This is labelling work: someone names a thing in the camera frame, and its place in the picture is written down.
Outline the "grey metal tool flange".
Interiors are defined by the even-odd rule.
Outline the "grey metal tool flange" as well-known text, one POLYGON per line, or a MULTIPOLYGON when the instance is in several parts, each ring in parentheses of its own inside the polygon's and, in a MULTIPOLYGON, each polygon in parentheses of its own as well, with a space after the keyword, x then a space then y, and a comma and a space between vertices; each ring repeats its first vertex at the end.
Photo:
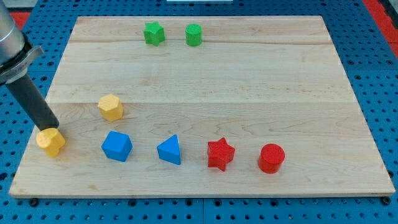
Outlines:
POLYGON ((22 50, 5 64, 1 65, 1 85, 12 83, 27 73, 29 65, 39 56, 44 54, 40 45, 33 46, 28 38, 25 38, 22 50))

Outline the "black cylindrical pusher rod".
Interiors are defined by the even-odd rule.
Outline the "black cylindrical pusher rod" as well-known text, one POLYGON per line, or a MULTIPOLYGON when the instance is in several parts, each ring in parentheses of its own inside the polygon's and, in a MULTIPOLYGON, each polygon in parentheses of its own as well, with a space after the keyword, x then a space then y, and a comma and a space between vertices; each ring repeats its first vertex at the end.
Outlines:
POLYGON ((7 83, 6 88, 39 130, 59 127, 57 117, 28 74, 7 83))

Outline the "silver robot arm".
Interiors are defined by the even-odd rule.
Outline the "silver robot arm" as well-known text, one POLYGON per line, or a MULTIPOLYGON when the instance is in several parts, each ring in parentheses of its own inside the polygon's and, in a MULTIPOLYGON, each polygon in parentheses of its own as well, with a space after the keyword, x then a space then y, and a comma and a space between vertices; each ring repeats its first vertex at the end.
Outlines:
POLYGON ((59 121, 45 98, 28 75, 29 65, 44 53, 39 45, 33 46, 18 28, 5 4, 1 3, 1 85, 42 131, 58 128, 59 121))

